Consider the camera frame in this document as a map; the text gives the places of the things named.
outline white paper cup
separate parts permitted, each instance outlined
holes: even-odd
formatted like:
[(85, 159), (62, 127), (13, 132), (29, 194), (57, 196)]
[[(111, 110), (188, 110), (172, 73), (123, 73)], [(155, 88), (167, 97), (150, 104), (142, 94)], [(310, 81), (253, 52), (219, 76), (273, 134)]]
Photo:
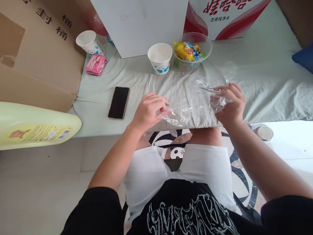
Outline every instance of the white paper cup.
[(83, 48), (89, 55), (104, 55), (105, 51), (96, 37), (97, 34), (95, 31), (84, 31), (77, 36), (76, 44)]
[(154, 44), (148, 50), (148, 58), (152, 65), (153, 72), (158, 75), (166, 74), (170, 69), (172, 47), (166, 43)]

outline person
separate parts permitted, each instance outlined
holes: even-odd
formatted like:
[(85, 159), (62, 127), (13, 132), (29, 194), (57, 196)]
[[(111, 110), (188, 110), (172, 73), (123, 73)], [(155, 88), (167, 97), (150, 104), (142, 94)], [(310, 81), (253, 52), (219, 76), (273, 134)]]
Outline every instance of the person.
[(261, 210), (262, 225), (235, 213), (231, 165), (219, 127), (191, 129), (179, 170), (169, 170), (161, 158), (162, 149), (142, 136), (168, 114), (167, 99), (149, 93), (98, 167), (62, 234), (123, 234), (124, 215), (117, 194), (122, 181), (130, 211), (127, 234), (312, 232), (313, 189), (243, 121), (246, 100), (241, 88), (230, 83), (217, 89), (233, 102), (216, 118), (267, 201)]

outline mattress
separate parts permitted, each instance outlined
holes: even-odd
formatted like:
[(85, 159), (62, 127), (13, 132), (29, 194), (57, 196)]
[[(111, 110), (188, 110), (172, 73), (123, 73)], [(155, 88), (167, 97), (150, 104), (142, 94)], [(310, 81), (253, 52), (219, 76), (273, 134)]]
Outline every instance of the mattress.
[[(214, 41), (212, 54), (191, 73), (180, 72), (171, 63), (167, 74), (156, 75), (146, 55), (122, 59), (113, 45), (104, 47), (108, 63), (102, 75), (83, 71), (70, 110), (83, 122), (76, 137), (122, 134), (142, 97), (153, 91), (166, 96), (177, 112), (188, 109), (184, 110), (187, 117), (180, 117), (175, 125), (162, 120), (150, 131), (218, 126), (208, 94), (199, 91), (197, 80), (211, 87), (238, 83), (247, 98), (244, 120), (248, 123), (313, 119), (313, 74), (291, 59), (301, 47), (275, 1), (244, 38)], [(130, 88), (121, 120), (108, 118), (116, 86)]]

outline phone screen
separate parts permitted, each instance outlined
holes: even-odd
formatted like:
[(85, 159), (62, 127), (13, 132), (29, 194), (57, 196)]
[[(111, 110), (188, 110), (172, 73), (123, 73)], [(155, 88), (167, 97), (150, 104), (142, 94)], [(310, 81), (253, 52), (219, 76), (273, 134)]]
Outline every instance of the phone screen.
[(127, 102), (129, 88), (115, 87), (112, 103), (109, 111), (109, 118), (123, 119)]

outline bottle label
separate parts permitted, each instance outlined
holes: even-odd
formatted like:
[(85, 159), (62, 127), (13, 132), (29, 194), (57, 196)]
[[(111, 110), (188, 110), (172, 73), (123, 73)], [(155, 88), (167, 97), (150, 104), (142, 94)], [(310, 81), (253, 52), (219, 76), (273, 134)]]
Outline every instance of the bottle label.
[(66, 126), (21, 124), (15, 125), (14, 129), (6, 134), (10, 142), (36, 142), (61, 140), (72, 130)]

